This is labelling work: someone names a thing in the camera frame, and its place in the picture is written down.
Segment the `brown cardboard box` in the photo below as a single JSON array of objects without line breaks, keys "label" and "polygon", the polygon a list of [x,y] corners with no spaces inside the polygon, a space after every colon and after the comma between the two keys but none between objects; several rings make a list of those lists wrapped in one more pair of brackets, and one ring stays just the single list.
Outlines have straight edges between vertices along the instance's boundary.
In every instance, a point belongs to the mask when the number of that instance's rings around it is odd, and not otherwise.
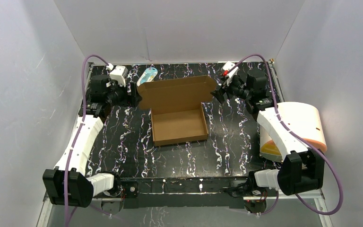
[{"label": "brown cardboard box", "polygon": [[141,110],[151,111],[155,146],[208,139],[203,103],[217,83],[208,75],[146,82],[138,86]]}]

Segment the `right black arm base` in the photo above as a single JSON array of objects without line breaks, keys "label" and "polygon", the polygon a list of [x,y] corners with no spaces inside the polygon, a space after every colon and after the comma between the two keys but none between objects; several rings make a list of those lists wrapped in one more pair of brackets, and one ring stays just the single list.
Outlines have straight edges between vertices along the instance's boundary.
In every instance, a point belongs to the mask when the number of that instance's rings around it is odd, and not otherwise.
[{"label": "right black arm base", "polygon": [[278,203],[279,193],[276,192],[275,201],[273,205],[267,208],[268,189],[259,187],[253,176],[249,176],[246,180],[237,180],[230,182],[230,186],[221,190],[223,193],[227,193],[231,197],[253,197],[248,200],[244,200],[244,207],[248,213],[261,216],[270,213]]}]

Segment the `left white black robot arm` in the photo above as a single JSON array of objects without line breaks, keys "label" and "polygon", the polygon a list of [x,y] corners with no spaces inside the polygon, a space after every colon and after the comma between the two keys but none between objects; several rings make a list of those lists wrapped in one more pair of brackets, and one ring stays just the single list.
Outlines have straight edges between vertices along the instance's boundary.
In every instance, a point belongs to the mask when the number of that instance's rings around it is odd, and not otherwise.
[{"label": "left white black robot arm", "polygon": [[142,100],[137,84],[109,75],[94,76],[85,86],[82,80],[82,103],[70,141],[54,168],[43,173],[43,183],[50,202],[54,205],[86,208],[92,199],[106,192],[111,197],[122,193],[119,174],[104,171],[86,176],[86,163],[93,144],[103,129],[114,106],[137,107]]}]

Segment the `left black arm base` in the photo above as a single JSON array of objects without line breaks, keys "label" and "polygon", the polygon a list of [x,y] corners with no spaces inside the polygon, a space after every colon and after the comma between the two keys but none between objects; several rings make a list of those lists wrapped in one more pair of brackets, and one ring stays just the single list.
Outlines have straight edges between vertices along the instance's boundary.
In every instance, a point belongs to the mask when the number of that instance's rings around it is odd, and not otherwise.
[{"label": "left black arm base", "polygon": [[134,180],[121,179],[110,173],[97,174],[88,180],[94,188],[89,207],[110,218],[123,209],[126,199],[138,196],[138,182]]}]

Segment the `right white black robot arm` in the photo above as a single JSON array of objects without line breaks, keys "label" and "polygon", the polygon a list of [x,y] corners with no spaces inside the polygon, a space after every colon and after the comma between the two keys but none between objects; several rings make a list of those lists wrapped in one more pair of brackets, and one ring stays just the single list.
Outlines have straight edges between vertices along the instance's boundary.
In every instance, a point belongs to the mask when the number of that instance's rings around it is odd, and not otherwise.
[{"label": "right white black robot arm", "polygon": [[260,126],[260,153],[281,163],[280,169],[250,173],[248,192],[261,195],[266,188],[286,195],[322,187],[327,150],[320,114],[316,107],[299,102],[276,103],[267,94],[268,76],[251,70],[242,80],[236,70],[223,70],[220,88],[212,92],[219,101],[237,97]]}]

